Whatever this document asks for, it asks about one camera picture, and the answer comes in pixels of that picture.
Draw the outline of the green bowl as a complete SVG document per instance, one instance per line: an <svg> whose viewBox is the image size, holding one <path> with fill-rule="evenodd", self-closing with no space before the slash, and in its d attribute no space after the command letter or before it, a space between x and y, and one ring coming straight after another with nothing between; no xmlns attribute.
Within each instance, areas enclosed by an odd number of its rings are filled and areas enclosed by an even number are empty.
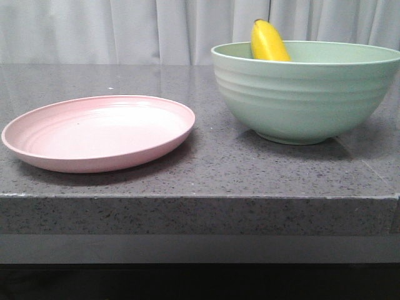
<svg viewBox="0 0 400 300"><path fill-rule="evenodd" d="M307 145L363 123L380 105L399 69L399 52L364 44L287 41L291 60L252 57L250 44L211 50L230 112L261 137Z"/></svg>

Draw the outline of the pink plate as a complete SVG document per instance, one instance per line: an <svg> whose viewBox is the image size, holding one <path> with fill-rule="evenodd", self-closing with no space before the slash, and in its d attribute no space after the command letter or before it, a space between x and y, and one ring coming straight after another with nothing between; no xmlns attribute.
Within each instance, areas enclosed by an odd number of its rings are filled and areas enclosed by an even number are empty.
<svg viewBox="0 0 400 300"><path fill-rule="evenodd" d="M101 173L158 159L189 136L195 114L176 101L141 95L57 102L11 121L2 141L20 160L62 173Z"/></svg>

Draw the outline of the pale grey curtain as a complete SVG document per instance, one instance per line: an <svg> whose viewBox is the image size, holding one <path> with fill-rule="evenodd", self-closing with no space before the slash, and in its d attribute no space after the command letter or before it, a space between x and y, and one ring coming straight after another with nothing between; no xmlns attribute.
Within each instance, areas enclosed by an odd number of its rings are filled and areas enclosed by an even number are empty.
<svg viewBox="0 0 400 300"><path fill-rule="evenodd" d="M2 1L1 62L207 65L255 19L284 40L399 48L398 1Z"/></svg>

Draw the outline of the yellow banana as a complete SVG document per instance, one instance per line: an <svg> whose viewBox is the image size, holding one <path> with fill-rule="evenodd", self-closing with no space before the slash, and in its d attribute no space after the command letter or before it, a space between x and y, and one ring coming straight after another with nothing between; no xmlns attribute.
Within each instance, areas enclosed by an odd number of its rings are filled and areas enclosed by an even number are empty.
<svg viewBox="0 0 400 300"><path fill-rule="evenodd" d="M254 21L251 29L251 52L254 59L290 61L278 30L263 19Z"/></svg>

